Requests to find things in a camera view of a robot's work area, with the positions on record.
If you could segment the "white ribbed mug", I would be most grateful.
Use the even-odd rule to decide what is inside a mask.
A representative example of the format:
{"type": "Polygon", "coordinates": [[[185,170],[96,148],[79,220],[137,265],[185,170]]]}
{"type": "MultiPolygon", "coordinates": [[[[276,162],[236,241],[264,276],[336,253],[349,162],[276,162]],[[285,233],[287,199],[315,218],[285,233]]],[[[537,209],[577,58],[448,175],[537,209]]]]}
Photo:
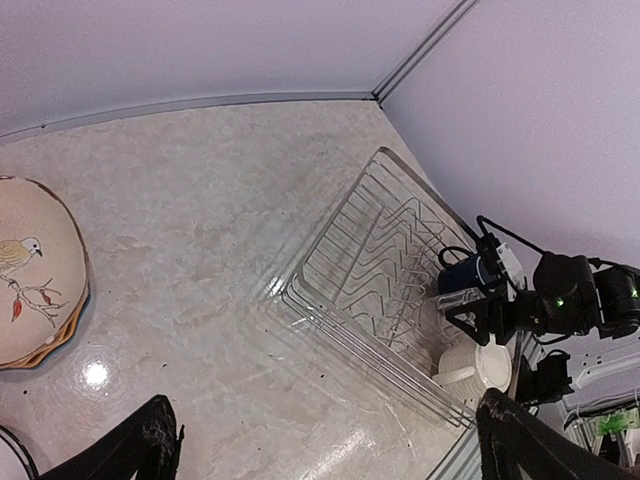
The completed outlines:
{"type": "Polygon", "coordinates": [[[491,388],[505,392],[512,378],[512,360],[507,347],[490,341],[481,346],[463,341],[440,357],[432,380],[461,402],[478,401],[491,388]]]}

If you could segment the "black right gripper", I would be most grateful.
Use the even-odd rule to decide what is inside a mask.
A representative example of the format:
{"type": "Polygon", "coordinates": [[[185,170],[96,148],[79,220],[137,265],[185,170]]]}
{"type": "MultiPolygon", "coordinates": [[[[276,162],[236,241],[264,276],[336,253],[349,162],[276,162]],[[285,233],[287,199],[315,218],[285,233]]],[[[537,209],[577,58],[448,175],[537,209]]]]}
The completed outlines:
{"type": "Polygon", "coordinates": [[[498,345],[506,345],[518,331],[542,332],[542,303],[533,291],[490,301],[481,298],[444,309],[445,319],[478,345],[488,345],[490,333],[498,345]]]}

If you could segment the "dark blue cup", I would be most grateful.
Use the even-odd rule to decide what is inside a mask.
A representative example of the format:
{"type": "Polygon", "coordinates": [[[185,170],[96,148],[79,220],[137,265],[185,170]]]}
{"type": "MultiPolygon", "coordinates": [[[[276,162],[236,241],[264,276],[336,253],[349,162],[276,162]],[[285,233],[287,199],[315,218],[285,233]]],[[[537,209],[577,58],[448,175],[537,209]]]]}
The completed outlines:
{"type": "Polygon", "coordinates": [[[482,257],[465,248],[447,246],[439,251],[438,261],[442,267],[437,279],[439,294],[481,288],[495,280],[495,276],[487,270],[482,257]],[[446,259],[449,253],[462,254],[463,259],[450,263],[446,259]]]}

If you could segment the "cream bird pattern plate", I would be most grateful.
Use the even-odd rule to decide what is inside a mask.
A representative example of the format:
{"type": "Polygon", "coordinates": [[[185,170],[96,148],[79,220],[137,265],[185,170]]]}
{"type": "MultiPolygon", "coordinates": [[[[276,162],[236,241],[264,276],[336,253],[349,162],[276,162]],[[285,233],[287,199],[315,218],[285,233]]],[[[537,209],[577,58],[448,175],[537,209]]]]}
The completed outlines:
{"type": "Polygon", "coordinates": [[[1,369],[50,344],[89,279],[81,231],[47,186],[1,178],[1,369]]]}

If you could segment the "teal and white bowl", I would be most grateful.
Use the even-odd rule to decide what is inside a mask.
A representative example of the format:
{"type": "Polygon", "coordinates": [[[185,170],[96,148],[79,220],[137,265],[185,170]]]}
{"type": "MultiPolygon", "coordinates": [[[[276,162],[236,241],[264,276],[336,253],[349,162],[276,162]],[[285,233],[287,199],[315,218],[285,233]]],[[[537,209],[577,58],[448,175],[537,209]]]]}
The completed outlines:
{"type": "Polygon", "coordinates": [[[1,427],[1,480],[34,480],[38,478],[33,459],[19,439],[1,427]]]}

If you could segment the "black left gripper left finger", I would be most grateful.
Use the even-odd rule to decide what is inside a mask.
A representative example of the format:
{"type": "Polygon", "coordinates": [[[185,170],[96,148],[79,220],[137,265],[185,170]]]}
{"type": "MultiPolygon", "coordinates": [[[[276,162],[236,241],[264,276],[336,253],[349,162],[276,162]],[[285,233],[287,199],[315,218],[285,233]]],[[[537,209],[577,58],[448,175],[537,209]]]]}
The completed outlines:
{"type": "Polygon", "coordinates": [[[165,395],[156,395],[42,479],[174,479],[184,428],[165,395]]]}

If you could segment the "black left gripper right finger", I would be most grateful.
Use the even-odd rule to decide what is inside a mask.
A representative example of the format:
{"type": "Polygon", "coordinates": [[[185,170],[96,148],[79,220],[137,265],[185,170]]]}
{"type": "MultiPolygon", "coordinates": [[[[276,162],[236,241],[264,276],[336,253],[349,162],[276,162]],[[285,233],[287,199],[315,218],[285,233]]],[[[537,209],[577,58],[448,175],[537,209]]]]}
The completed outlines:
{"type": "Polygon", "coordinates": [[[476,409],[484,479],[633,479],[635,474],[566,439],[500,390],[476,409]]]}

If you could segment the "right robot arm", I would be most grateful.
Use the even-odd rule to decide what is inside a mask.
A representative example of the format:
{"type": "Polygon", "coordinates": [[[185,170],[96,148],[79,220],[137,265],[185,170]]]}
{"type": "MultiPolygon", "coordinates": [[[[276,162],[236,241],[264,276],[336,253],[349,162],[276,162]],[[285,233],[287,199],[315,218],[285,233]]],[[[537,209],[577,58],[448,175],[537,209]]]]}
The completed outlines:
{"type": "Polygon", "coordinates": [[[602,339],[639,329],[639,270],[629,265],[546,251],[533,275],[533,288],[514,297],[481,294],[444,310],[446,321],[486,346],[504,345],[519,331],[561,338],[597,329],[602,339]]]}

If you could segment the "clear glass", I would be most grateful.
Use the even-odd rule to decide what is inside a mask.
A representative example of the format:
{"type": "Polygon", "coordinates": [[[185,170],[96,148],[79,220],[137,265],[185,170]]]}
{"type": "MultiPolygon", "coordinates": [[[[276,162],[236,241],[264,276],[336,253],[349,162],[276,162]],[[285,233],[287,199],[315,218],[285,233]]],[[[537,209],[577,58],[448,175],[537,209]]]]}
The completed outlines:
{"type": "Polygon", "coordinates": [[[418,328],[427,338],[453,340],[476,333],[476,315],[471,304],[485,298],[478,288],[440,294],[425,299],[420,307],[418,328]]]}

